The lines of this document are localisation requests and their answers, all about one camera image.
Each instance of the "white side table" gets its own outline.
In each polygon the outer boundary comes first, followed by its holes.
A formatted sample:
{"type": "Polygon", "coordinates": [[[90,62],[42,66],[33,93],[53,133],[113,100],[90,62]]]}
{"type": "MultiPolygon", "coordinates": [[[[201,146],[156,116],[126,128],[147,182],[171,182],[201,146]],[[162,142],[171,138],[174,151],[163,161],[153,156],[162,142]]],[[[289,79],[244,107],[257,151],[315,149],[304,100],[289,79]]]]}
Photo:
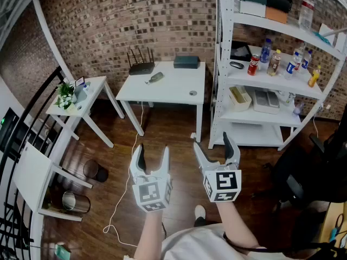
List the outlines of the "white side table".
{"type": "Polygon", "coordinates": [[[53,163],[29,142],[26,143],[20,160],[16,166],[13,181],[23,199],[34,213],[74,220],[77,222],[82,221],[82,218],[78,216],[72,216],[70,214],[42,208],[49,180],[54,172],[68,178],[69,180],[75,181],[84,187],[90,189],[93,187],[93,185],[63,171],[59,165],[53,163]]]}
{"type": "Polygon", "coordinates": [[[100,128],[95,124],[95,122],[90,118],[88,115],[89,110],[93,106],[95,100],[97,99],[98,95],[100,94],[101,90],[104,89],[106,91],[106,94],[110,101],[112,102],[112,105],[114,106],[115,110],[117,111],[118,115],[121,119],[124,118],[124,114],[119,107],[119,104],[114,98],[113,93],[111,92],[110,87],[108,86],[106,82],[106,76],[102,77],[94,77],[94,78],[86,78],[85,82],[90,82],[91,85],[89,86],[90,89],[93,90],[93,93],[90,93],[87,95],[87,98],[81,102],[78,102],[75,104],[76,108],[72,112],[67,112],[64,109],[59,108],[57,105],[54,105],[54,103],[58,100],[58,95],[53,100],[52,104],[49,106],[49,108],[46,111],[46,114],[49,114],[52,116],[52,118],[63,128],[70,131],[72,137],[74,137],[76,140],[79,140],[79,137],[71,130],[70,127],[68,127],[59,117],[60,116],[78,116],[80,118],[83,118],[84,121],[96,132],[96,134],[107,144],[110,148],[114,146],[113,142],[111,142],[108,137],[100,130],[100,128]]]}
{"type": "Polygon", "coordinates": [[[129,75],[116,99],[121,102],[139,135],[144,132],[128,101],[180,103],[196,105],[196,141],[201,140],[202,106],[205,90],[205,62],[197,69],[174,68],[174,62],[156,62],[151,74],[129,75]],[[162,72],[164,78],[146,84],[152,75],[162,72]]]}

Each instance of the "red can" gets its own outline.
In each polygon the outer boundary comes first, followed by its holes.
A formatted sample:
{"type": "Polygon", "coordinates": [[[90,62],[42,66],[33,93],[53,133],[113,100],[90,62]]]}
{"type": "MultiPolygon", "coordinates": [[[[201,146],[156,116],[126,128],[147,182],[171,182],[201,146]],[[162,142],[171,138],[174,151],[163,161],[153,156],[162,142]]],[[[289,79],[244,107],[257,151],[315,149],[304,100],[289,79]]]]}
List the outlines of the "red can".
{"type": "Polygon", "coordinates": [[[249,75],[255,75],[256,69],[258,67],[259,59],[260,57],[257,54],[253,54],[252,58],[250,58],[250,63],[249,63],[248,72],[247,72],[249,75]]]}

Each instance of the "trash can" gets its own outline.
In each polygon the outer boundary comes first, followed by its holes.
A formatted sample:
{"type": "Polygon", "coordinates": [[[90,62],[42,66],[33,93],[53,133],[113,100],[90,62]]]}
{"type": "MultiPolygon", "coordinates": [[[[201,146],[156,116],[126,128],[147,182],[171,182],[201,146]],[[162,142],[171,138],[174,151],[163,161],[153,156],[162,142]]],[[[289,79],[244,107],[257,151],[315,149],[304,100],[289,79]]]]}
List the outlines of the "trash can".
{"type": "Polygon", "coordinates": [[[83,174],[85,177],[99,182],[105,182],[108,178],[108,170],[100,166],[95,160],[88,160],[85,163],[83,174]]]}
{"type": "Polygon", "coordinates": [[[63,206],[66,210],[80,213],[87,213],[91,208],[91,202],[86,196],[66,191],[62,198],[63,206]]]}

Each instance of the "computer mouse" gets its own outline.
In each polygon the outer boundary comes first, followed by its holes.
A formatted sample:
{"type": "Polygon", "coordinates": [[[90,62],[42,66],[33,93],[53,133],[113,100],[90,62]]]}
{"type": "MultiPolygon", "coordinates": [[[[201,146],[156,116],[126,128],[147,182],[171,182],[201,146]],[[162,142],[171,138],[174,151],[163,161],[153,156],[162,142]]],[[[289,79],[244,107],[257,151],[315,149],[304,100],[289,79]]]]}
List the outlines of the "computer mouse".
{"type": "Polygon", "coordinates": [[[229,64],[230,64],[232,67],[236,67],[236,68],[238,68],[238,69],[242,69],[242,68],[245,67],[242,63],[238,63],[238,62],[230,62],[229,64]]]}

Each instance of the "wireless router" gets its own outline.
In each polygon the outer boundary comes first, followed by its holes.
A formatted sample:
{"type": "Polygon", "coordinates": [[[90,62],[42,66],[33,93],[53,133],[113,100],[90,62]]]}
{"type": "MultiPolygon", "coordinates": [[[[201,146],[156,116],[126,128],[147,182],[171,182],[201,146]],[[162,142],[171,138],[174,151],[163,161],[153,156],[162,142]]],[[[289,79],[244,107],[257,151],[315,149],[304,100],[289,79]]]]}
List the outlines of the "wireless router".
{"type": "Polygon", "coordinates": [[[155,63],[154,63],[154,57],[153,57],[153,51],[151,50],[151,53],[152,53],[152,60],[151,60],[151,55],[150,55],[150,50],[148,49],[147,47],[147,50],[148,50],[148,57],[150,58],[150,61],[149,62],[145,62],[143,57],[142,57],[142,54],[141,54],[141,51],[140,51],[140,48],[138,48],[139,52],[140,52],[140,56],[141,56],[141,59],[142,59],[142,63],[139,63],[137,62],[137,59],[135,57],[135,54],[134,52],[132,51],[131,49],[131,53],[132,55],[134,56],[134,59],[135,59],[135,64],[131,64],[130,63],[130,58],[129,58],[129,54],[128,52],[126,53],[126,55],[128,56],[128,61],[129,61],[129,66],[130,66],[130,69],[129,69],[129,74],[130,75],[141,75],[141,74],[151,74],[152,71],[153,71],[153,68],[155,66],[155,63]]]}

